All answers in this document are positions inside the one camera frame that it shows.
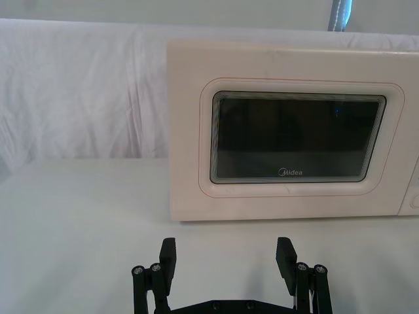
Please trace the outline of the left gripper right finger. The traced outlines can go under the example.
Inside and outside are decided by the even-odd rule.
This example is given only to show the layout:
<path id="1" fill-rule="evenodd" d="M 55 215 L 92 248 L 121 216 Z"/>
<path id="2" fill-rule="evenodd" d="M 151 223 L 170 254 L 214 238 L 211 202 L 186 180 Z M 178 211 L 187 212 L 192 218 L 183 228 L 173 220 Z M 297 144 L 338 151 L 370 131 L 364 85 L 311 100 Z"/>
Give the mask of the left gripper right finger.
<path id="1" fill-rule="evenodd" d="M 316 264 L 309 267 L 297 261 L 294 246 L 288 237 L 279 237 L 276 246 L 276 262 L 293 297 L 295 313 L 332 313 L 328 269 Z"/>

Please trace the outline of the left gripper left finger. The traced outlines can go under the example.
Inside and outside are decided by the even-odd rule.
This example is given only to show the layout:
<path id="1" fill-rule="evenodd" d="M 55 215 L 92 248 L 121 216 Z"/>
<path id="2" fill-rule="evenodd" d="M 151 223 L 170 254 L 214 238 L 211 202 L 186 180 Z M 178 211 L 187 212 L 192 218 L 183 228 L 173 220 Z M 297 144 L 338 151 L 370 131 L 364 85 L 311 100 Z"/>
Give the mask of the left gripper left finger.
<path id="1" fill-rule="evenodd" d="M 153 292 L 155 313 L 171 313 L 167 297 L 170 295 L 177 261 L 174 237 L 165 238 L 159 261 L 149 268 L 135 266 L 132 269 L 134 313 L 148 313 L 147 293 Z"/>

